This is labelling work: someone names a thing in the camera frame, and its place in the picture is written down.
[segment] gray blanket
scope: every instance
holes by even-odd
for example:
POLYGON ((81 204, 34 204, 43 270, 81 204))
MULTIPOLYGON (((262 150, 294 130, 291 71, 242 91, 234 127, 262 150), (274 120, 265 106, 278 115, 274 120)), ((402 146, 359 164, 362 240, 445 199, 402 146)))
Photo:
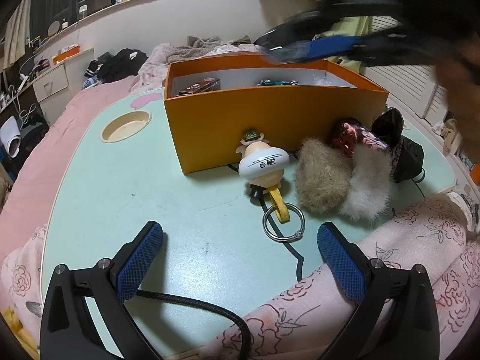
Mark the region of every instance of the gray blanket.
POLYGON ((167 55, 167 62, 168 64, 171 64, 172 62, 200 58, 222 44, 225 44, 225 42, 218 36, 204 39, 197 38, 196 36, 189 36, 187 39, 187 46, 175 47, 175 49, 167 55))

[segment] drawer handle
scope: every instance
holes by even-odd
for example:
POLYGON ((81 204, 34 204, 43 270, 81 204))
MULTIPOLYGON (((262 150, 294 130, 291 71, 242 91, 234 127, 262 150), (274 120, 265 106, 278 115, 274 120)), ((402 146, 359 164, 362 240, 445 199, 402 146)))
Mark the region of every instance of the drawer handle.
POLYGON ((50 92, 50 95, 51 95, 53 90, 53 81, 43 84, 43 89, 45 89, 45 93, 50 92))

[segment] orange box on shelf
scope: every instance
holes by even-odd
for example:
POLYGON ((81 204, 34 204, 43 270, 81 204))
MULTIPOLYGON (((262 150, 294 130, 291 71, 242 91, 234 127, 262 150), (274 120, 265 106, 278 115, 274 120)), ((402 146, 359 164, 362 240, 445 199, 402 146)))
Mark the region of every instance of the orange box on shelf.
POLYGON ((70 50, 67 50, 65 52, 61 52, 57 56, 52 58, 52 62, 54 65, 56 65, 58 62, 63 61, 64 59, 67 59, 69 56, 74 56, 75 54, 78 54, 80 52, 80 46, 75 46, 72 47, 70 50))
POLYGON ((260 54, 228 54, 172 63, 165 110, 184 174, 240 160, 235 149, 254 128, 272 146, 297 150, 309 137, 327 139, 334 123, 354 117, 370 127, 388 92, 327 60, 271 64, 260 54), (205 78, 220 90, 178 96, 205 78), (296 80, 298 86, 256 86, 262 79, 296 80))

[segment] white drawer cabinet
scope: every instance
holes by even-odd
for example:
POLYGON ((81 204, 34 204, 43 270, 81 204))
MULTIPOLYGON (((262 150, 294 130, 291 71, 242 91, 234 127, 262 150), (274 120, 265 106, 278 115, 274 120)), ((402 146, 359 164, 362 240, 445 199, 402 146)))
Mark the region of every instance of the white drawer cabinet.
POLYGON ((94 59, 93 49, 81 51, 33 81, 35 96, 49 126, 57 121, 70 100, 82 90, 85 71, 94 59))

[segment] curtain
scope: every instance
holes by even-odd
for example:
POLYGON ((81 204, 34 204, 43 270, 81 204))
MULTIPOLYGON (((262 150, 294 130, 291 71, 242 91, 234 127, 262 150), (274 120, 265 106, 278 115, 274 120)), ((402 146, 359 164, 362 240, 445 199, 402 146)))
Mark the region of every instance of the curtain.
MULTIPOLYGON (((322 36, 362 36, 367 35, 370 28, 371 16, 344 17, 339 23, 335 24, 330 31, 324 32, 322 36)), ((328 59, 357 73, 360 71, 360 61, 350 61, 344 56, 332 56, 328 59)))
POLYGON ((6 69, 25 55, 25 45, 30 41, 30 2, 22 0, 7 23, 5 32, 5 55, 3 66, 6 69))

